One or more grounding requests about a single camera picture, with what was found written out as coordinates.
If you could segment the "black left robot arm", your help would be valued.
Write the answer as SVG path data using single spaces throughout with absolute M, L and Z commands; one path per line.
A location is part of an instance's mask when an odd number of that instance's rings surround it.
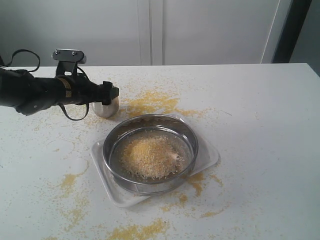
M 26 69 L 0 70 L 0 104 L 25 116 L 58 106 L 67 115 L 66 105 L 91 103 L 110 106 L 119 96 L 119 88 L 110 81 L 96 84 L 78 66 L 72 71 L 59 66 L 55 77 L 35 77 Z

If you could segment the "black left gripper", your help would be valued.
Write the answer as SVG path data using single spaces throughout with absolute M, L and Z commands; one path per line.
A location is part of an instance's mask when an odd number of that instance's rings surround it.
M 74 81 L 72 87 L 72 99 L 76 105 L 88 103 L 102 103 L 110 105 L 119 96 L 119 88 L 110 81 L 103 81 L 100 85 L 90 81 L 85 71 L 77 67 L 76 74 L 72 75 Z

